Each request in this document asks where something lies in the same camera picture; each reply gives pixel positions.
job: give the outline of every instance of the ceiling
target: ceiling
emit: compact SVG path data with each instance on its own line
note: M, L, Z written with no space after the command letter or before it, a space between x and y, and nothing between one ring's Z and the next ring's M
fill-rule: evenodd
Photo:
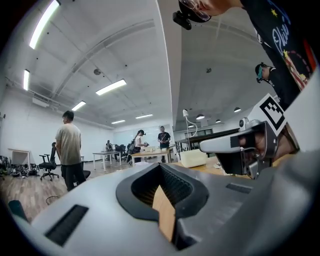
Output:
M203 114L208 125L214 125L217 119L225 122L237 115L236 107L244 111L267 93L275 95L270 85L256 81L255 67L260 62L271 64L242 9L194 23L190 31L183 29L175 130L186 128L183 109L188 109L192 122Z
M7 82L23 87L56 111L86 105L76 116L109 127L171 116L167 57L160 49L159 11L148 0L61 0L35 49L33 31L51 1L41 1L11 39L5 65ZM127 85L102 96L95 92L124 79ZM112 125L111 122L126 120Z

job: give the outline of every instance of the white wall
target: white wall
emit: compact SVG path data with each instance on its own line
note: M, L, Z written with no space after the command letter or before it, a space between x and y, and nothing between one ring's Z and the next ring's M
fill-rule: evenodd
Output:
M174 136L172 131L172 126L170 125L170 118L154 119L150 121L144 121L139 124L126 125L119 127L114 131L114 143L118 145L127 146L131 140L136 136L139 130L144 130L146 133L143 136L142 142L147 142L152 147L158 147L160 144L158 142L158 134L160 133L160 127L164 126L165 131L171 136L171 144L174 143Z
M51 153L51 144L63 124L62 114L37 106L31 97L12 90L6 90L0 112L6 114L1 128L0 155L11 157L8 148L30 150L31 163L42 163L39 155ZM101 125L86 123L77 117L74 124L81 131L81 154L85 155L85 161L92 161L92 153L103 150L107 140L114 141L113 131ZM60 163L57 154L55 160Z

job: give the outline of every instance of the ceiling beam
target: ceiling beam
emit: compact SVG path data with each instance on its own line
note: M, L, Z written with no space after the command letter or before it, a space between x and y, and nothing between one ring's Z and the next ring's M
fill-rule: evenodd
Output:
M82 54L82 56L79 58L79 60L69 69L69 71L66 73L66 76L61 80L58 86L55 87L52 97L55 95L59 95L61 91L64 89L64 87L67 85L69 79L72 77L71 74L76 73L83 64L85 64L87 61L90 61L93 65L95 65L97 68L99 68L92 60L92 56L96 53L98 53L101 49L107 47L108 45L111 45L115 41L118 41L124 37L127 37L129 35L133 35L137 32L140 32L142 30L149 29L151 27L154 27L154 23L152 20L145 20L143 22L139 22L137 24L133 24L131 26L128 26L108 37L106 37L104 40L100 41L98 44L96 44L94 47L92 47L90 50L88 50L85 54Z

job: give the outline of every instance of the beige t-shirt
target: beige t-shirt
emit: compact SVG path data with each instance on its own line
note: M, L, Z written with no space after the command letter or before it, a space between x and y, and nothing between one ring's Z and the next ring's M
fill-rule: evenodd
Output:
M55 139L61 144L60 163L62 165L71 166L81 163L81 133L78 127L72 123L64 124L57 131Z

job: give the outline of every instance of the wooden floor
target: wooden floor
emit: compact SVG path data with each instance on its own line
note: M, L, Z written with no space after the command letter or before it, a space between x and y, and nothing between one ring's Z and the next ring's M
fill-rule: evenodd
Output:
M152 158L145 160L148 163L155 163L158 158ZM88 180L95 177L106 175L120 170L125 170L131 165L112 161L112 165L106 162L106 172L104 172L102 162L98 161L95 163L96 170L92 162L85 163L83 169L91 171ZM58 174L59 178L55 176L53 181L50 181L50 177L46 176L40 180L40 176L29 176L24 179L18 179L12 176L5 176L5 180L0 179L0 196L4 201L5 205L8 206L8 202L11 200L19 200L22 204L25 215L29 221L32 221L48 204L46 199L52 196L62 197L67 193L67 187L65 180L61 177L61 168L57 167L53 173Z

